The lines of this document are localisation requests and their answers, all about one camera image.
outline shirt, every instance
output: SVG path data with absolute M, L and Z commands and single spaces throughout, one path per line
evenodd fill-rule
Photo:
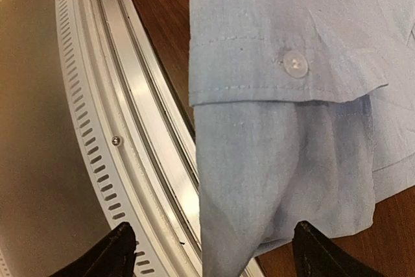
M 204 277 L 415 184 L 415 0 L 190 0 Z

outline light blue shirt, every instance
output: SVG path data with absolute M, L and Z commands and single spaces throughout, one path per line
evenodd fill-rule
M 415 184 L 415 0 L 191 0 L 204 277 Z

